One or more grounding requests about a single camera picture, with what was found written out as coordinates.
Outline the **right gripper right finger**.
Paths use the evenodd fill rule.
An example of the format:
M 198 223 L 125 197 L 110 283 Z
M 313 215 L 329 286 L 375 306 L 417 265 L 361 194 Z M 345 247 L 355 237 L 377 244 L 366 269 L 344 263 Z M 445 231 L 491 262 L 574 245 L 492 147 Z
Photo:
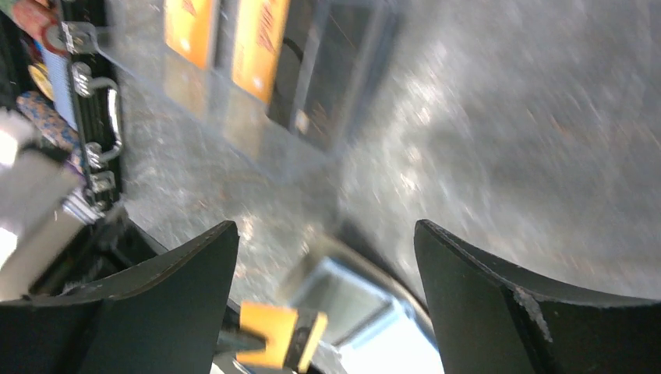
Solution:
M 545 277 L 428 220 L 414 246 L 446 372 L 659 372 L 659 301 Z

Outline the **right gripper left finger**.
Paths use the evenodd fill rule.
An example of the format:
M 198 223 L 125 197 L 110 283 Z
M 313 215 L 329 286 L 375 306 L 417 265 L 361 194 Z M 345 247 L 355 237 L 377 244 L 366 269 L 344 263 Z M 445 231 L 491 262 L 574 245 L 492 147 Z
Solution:
M 208 373 L 239 233 L 197 238 L 70 295 L 1 304 L 4 373 Z

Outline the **gold striped credit card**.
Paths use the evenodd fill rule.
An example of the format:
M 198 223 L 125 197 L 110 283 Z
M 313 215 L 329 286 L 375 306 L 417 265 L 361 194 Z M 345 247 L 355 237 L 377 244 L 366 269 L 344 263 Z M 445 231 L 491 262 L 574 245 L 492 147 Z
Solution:
M 239 312 L 240 330 L 263 339 L 265 345 L 243 349 L 235 358 L 247 366 L 307 373 L 327 324 L 324 312 L 243 302 Z

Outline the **grey card holder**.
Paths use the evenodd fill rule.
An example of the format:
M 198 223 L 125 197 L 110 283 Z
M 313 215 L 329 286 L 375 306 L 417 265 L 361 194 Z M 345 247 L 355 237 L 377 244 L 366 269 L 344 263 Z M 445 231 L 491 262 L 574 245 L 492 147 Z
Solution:
M 322 338 L 346 373 L 442 373 L 423 304 L 390 274 L 335 238 L 306 244 L 278 288 L 286 305 L 324 312 Z

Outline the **clear plastic card box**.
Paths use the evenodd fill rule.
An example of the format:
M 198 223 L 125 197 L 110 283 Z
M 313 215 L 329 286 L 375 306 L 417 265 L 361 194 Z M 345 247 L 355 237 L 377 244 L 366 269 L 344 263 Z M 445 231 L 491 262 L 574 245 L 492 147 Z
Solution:
M 352 144 L 389 58 L 396 1 L 116 1 L 102 55 L 287 180 Z

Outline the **orange credit cards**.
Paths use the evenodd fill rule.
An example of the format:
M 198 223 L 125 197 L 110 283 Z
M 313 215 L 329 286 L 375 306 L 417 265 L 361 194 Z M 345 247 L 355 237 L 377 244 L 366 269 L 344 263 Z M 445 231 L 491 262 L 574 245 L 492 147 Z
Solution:
M 224 69 L 265 104 L 274 93 L 290 1 L 165 1 L 164 42 L 203 70 Z

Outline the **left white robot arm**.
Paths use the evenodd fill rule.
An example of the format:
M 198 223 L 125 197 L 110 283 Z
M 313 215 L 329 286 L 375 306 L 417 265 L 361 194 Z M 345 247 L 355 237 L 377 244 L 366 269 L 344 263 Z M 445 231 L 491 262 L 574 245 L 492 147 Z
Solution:
M 44 143 L 24 116 L 1 109 L 1 300 L 28 295 L 100 213 L 82 199 L 71 153 Z

